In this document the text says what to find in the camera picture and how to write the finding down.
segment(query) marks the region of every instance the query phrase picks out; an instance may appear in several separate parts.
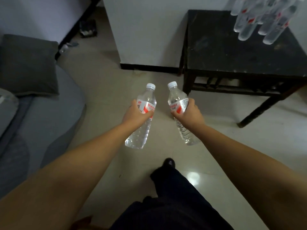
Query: hand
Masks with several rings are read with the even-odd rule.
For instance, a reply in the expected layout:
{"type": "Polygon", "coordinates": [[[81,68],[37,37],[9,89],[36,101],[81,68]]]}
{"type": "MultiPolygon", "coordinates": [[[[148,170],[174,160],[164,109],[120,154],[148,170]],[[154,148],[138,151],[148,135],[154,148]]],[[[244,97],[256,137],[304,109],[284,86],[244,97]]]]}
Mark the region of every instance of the hand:
{"type": "Polygon", "coordinates": [[[131,106],[128,108],[126,114],[122,118],[122,123],[127,124],[129,127],[135,131],[139,127],[143,125],[143,123],[146,122],[148,118],[153,116],[153,111],[149,111],[145,114],[142,114],[136,105],[136,100],[132,100],[131,106]]]}
{"type": "Polygon", "coordinates": [[[198,107],[195,105],[195,100],[193,98],[189,98],[189,104],[184,113],[178,114],[176,111],[172,111],[171,114],[190,131],[199,125],[205,124],[205,120],[198,107]]]}

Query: person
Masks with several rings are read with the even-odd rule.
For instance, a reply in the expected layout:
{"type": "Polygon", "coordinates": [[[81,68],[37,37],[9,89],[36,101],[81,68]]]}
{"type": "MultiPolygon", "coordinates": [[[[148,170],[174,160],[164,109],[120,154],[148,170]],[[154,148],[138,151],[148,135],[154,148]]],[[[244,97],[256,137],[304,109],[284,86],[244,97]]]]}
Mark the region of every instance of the person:
{"type": "MultiPolygon", "coordinates": [[[[132,101],[122,123],[66,152],[0,201],[0,229],[69,229],[125,139],[149,117],[132,101]]],[[[269,229],[306,229],[307,182],[277,160],[205,124],[193,99],[172,112],[197,136],[269,229]]],[[[172,159],[151,174],[158,198],[135,202],[110,229],[232,229],[176,169],[172,159]]]]}

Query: gray fabric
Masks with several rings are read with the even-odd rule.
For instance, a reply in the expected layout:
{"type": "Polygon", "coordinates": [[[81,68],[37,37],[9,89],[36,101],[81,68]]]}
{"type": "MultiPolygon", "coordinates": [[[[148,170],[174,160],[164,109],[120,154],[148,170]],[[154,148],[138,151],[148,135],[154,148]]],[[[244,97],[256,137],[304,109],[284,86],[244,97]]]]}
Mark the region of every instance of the gray fabric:
{"type": "Polygon", "coordinates": [[[25,116],[25,113],[27,112],[33,98],[34,98],[33,95],[23,96],[19,98],[18,110],[15,116],[13,117],[11,123],[6,128],[6,131],[3,133],[2,137],[0,138],[0,157],[3,154],[6,146],[9,144],[10,140],[14,136],[15,132],[18,130],[23,120],[23,117],[25,116]]]}
{"type": "Polygon", "coordinates": [[[29,159],[26,142],[15,134],[0,157],[0,199],[27,179],[29,159]]]}
{"type": "Polygon", "coordinates": [[[62,155],[73,137],[85,97],[63,69],[56,66],[56,74],[60,95],[33,99],[19,129],[0,157],[0,198],[30,174],[62,155]]]}
{"type": "Polygon", "coordinates": [[[54,60],[57,42],[5,34],[1,46],[1,88],[15,95],[59,94],[54,60]]]}
{"type": "Polygon", "coordinates": [[[17,110],[17,97],[15,97],[11,92],[0,88],[0,139],[14,118],[17,110]]]}

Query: wooden table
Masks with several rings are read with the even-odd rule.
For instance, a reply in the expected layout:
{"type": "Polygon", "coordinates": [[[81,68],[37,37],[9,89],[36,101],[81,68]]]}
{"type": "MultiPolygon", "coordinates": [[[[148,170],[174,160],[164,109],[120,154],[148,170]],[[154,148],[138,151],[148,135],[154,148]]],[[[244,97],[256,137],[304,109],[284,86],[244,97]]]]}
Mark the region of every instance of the wooden table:
{"type": "Polygon", "coordinates": [[[238,123],[245,127],[307,83],[307,56],[289,28],[266,45],[260,26],[247,41],[238,40],[235,21],[230,11],[189,10],[179,75],[184,73],[188,95],[198,90],[269,96],[238,123]],[[207,83],[195,83],[196,77],[208,77],[207,83]],[[222,79],[238,79],[241,85],[220,85],[222,79]]]}

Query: tabletop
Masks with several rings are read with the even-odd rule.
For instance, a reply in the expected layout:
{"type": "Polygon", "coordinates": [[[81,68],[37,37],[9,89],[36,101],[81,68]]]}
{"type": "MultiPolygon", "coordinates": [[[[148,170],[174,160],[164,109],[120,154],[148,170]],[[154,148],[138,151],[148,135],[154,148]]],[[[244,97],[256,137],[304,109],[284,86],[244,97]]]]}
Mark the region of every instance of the tabletop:
{"type": "Polygon", "coordinates": [[[307,56],[289,28],[272,45],[266,45],[258,34],[260,26],[248,40],[238,40],[233,31],[235,22],[230,11],[189,10],[187,68],[247,75],[307,75],[307,56]]]}

